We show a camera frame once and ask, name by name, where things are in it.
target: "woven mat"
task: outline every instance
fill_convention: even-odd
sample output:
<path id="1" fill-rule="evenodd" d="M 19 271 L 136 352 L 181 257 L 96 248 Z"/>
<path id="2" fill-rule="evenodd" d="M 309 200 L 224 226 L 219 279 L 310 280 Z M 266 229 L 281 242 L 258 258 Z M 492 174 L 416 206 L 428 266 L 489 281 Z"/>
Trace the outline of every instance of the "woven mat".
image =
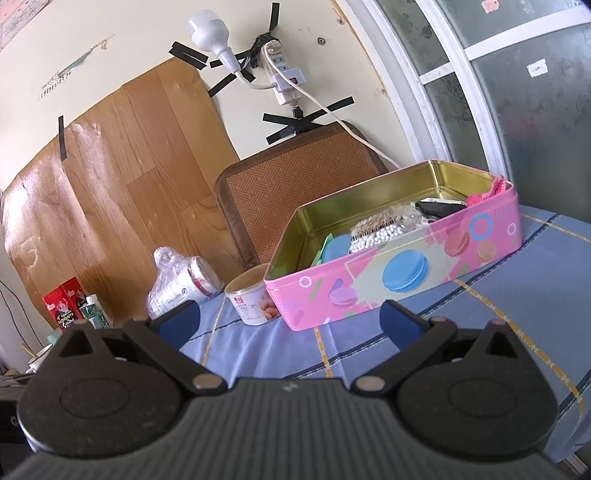
<path id="1" fill-rule="evenodd" d="M 215 194 L 250 268 L 271 259 L 296 208 L 386 172 L 374 152 L 335 123 L 231 165 Z"/>

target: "light bulb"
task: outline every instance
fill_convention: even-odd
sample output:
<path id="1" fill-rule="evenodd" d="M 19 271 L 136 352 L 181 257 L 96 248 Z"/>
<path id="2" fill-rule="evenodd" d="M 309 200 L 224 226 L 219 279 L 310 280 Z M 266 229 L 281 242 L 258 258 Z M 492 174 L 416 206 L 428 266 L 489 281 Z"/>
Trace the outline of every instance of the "light bulb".
<path id="1" fill-rule="evenodd" d="M 230 32 L 214 12 L 205 9 L 193 15 L 189 19 L 189 34 L 199 50 L 213 53 L 230 72 L 240 70 L 240 64 L 228 46 Z"/>

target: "plastic bag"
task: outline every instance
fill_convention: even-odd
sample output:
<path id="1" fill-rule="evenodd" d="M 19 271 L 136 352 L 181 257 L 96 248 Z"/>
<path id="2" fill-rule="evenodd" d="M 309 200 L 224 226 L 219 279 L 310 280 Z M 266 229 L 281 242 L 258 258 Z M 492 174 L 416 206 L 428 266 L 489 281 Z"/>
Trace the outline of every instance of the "plastic bag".
<path id="1" fill-rule="evenodd" d="M 223 283 L 201 257 L 184 257 L 170 247 L 160 247 L 154 251 L 154 262 L 158 277 L 147 300 L 152 320 L 184 301 L 203 303 L 222 291 Z"/>
<path id="2" fill-rule="evenodd" d="M 408 204 L 390 206 L 353 225 L 349 253 L 389 242 L 426 224 L 426 219 L 415 207 Z"/>

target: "black tape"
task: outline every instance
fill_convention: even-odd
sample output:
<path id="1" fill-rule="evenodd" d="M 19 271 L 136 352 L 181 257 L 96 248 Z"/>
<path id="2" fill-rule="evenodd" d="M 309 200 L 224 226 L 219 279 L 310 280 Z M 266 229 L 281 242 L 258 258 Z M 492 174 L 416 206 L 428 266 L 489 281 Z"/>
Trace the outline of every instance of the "black tape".
<path id="1" fill-rule="evenodd" d="M 269 23 L 269 33 L 276 29 L 279 24 L 279 2 L 273 2 L 271 10 L 271 22 Z"/>
<path id="2" fill-rule="evenodd" d="M 176 50 L 174 48 L 171 48 L 168 53 L 170 53 L 171 55 L 174 55 L 179 60 L 182 60 L 182 61 L 188 63 L 189 65 L 192 65 L 193 67 L 195 67 L 198 70 L 203 70 L 205 67 L 207 67 L 206 63 L 203 63 L 202 61 L 200 61 L 198 59 L 194 59 L 193 57 L 190 57 L 185 52 L 182 52 L 180 50 Z"/>
<path id="3" fill-rule="evenodd" d="M 293 127 L 296 133 L 303 133 L 309 130 L 314 130 L 319 125 L 313 124 L 306 118 L 293 118 L 290 116 L 279 116 L 279 115 L 271 115 L 270 113 L 265 113 L 262 116 L 262 120 L 264 122 L 270 122 L 272 124 L 280 124 L 280 125 L 289 125 Z"/>
<path id="4" fill-rule="evenodd" d="M 255 81 L 255 79 L 256 79 L 256 77 L 255 77 L 255 76 L 254 76 L 254 75 L 253 75 L 251 72 L 249 72 L 248 70 L 243 70 L 243 71 L 242 71 L 242 76 L 243 76 L 243 77 L 244 77 L 246 80 L 248 80 L 249 82 L 251 82 L 251 83 L 252 83 L 252 82 L 254 82 L 254 81 Z"/>
<path id="5" fill-rule="evenodd" d="M 236 54 L 236 59 L 239 60 L 239 61 L 245 59 L 246 56 L 248 55 L 248 52 L 250 52 L 250 49 L 249 50 L 242 51 L 240 53 L 237 53 Z M 214 69 L 215 67 L 220 67 L 222 65 L 223 65 L 223 63 L 222 63 L 221 60 L 212 60 L 211 62 L 209 62 L 209 67 L 211 69 Z"/>
<path id="6" fill-rule="evenodd" d="M 226 75 L 222 80 L 217 82 L 208 90 L 209 98 L 213 97 L 216 93 L 218 93 L 221 89 L 223 89 L 226 85 L 229 85 L 234 80 L 236 80 L 236 75 L 233 73 Z"/>
<path id="7" fill-rule="evenodd" d="M 249 65 L 253 69 L 258 67 L 258 55 L 261 52 L 262 46 L 265 43 L 270 42 L 271 40 L 277 40 L 277 38 L 275 38 L 273 35 L 271 35 L 271 32 L 276 29 L 278 24 L 279 24 L 279 3 L 273 2 L 272 8 L 271 8 L 271 22 L 269 24 L 269 31 L 266 33 L 263 33 L 262 35 L 259 35 L 255 39 L 254 43 L 252 44 L 252 47 L 249 50 L 240 52 L 239 54 L 236 55 L 236 58 L 238 60 L 242 60 L 242 62 L 240 63 L 241 68 L 243 68 L 242 75 L 249 82 L 252 82 L 255 79 L 255 76 L 251 72 L 249 72 L 248 70 L 245 70 L 244 68 L 248 67 Z M 222 65 L 222 62 L 220 60 L 213 60 L 209 63 L 209 66 L 211 68 L 219 67 L 220 65 Z M 234 81 L 235 78 L 236 78 L 236 76 L 233 73 L 224 77 L 219 83 L 214 85 L 208 91 L 210 98 L 213 97 L 215 94 L 217 94 L 225 86 L 230 84 L 232 81 Z"/>
<path id="8" fill-rule="evenodd" d="M 64 116 L 57 117 L 57 139 L 60 144 L 60 159 L 64 161 L 68 155 L 66 154 L 66 139 L 64 138 Z"/>
<path id="9" fill-rule="evenodd" d="M 344 106 L 353 105 L 354 103 L 355 103 L 355 101 L 353 100 L 353 97 L 347 97 L 347 98 L 343 98 L 342 100 L 339 100 L 338 102 L 331 103 L 326 108 L 328 110 L 330 110 L 331 112 L 334 112 L 335 110 L 338 110 L 339 108 L 343 108 Z M 304 120 L 309 120 L 310 122 L 313 122 L 317 118 L 320 118 L 322 115 L 326 115 L 326 112 L 324 110 L 317 110 L 313 113 L 310 113 L 309 115 L 306 115 L 304 117 Z"/>
<path id="10" fill-rule="evenodd" d="M 339 100 L 338 102 L 331 103 L 326 108 L 328 110 L 330 110 L 331 112 L 334 112 L 335 110 L 338 110 L 339 108 L 343 108 L 345 106 L 352 105 L 353 103 L 355 103 L 355 101 L 353 100 L 353 97 L 347 97 L 347 98 L 343 98 L 342 100 Z M 282 138 L 288 137 L 289 135 L 292 135 L 294 133 L 301 134 L 304 132 L 309 132 L 310 130 L 314 130 L 315 128 L 321 127 L 321 125 L 315 124 L 315 123 L 313 123 L 313 121 L 316 120 L 317 118 L 320 118 L 322 115 L 325 115 L 325 114 L 326 114 L 326 112 L 324 110 L 317 110 L 309 115 L 306 115 L 304 118 L 297 119 L 297 118 L 288 118 L 285 116 L 270 115 L 268 113 L 265 113 L 265 115 L 263 115 L 264 121 L 272 122 L 272 123 L 280 124 L 280 125 L 288 125 L 287 127 L 282 128 L 278 132 L 275 132 L 274 134 L 269 135 L 267 137 L 267 143 L 269 145 L 273 145 L 273 143 L 278 142 Z"/>
<path id="11" fill-rule="evenodd" d="M 299 119 L 290 116 L 271 115 L 270 113 L 263 114 L 262 120 L 272 124 L 291 125 L 292 127 L 299 121 Z"/>
<path id="12" fill-rule="evenodd" d="M 193 57 L 194 59 L 198 59 L 201 63 L 207 63 L 207 61 L 209 60 L 208 56 L 201 53 L 200 51 L 197 50 L 193 50 L 192 48 L 189 48 L 186 45 L 183 45 L 182 43 L 179 42 L 174 42 L 172 48 L 174 50 L 178 50 L 183 52 L 185 55 L 189 55 L 190 57 Z"/>

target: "wall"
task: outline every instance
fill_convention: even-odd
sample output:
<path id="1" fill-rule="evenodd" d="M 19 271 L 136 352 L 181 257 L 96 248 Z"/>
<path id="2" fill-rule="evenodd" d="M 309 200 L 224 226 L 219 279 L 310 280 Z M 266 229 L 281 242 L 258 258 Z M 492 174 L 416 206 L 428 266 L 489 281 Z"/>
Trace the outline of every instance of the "wall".
<path id="1" fill-rule="evenodd" d="M 173 41 L 190 44 L 184 23 L 200 8 L 214 9 L 225 20 L 230 46 L 237 53 L 268 28 L 271 1 L 53 0 L 0 54 L 0 187 L 56 135 L 58 116 L 64 115 L 67 125 L 121 84 L 170 58 Z M 284 0 L 275 33 L 290 63 L 304 71 L 310 93 L 326 104 L 352 95 L 355 105 L 339 115 L 395 160 L 413 163 L 371 62 L 347 23 L 338 19 L 330 0 Z M 106 50 L 96 49 L 40 99 L 42 85 L 53 74 L 109 35 L 114 37 Z M 326 45 L 318 45 L 319 36 Z M 226 74 L 222 67 L 202 71 L 208 86 Z M 261 121 L 263 113 L 291 115 L 272 92 L 249 90 L 238 82 L 220 92 L 214 103 L 240 158 L 267 148 L 265 137 L 278 129 Z M 301 105 L 304 113 L 317 109 L 308 100 Z"/>

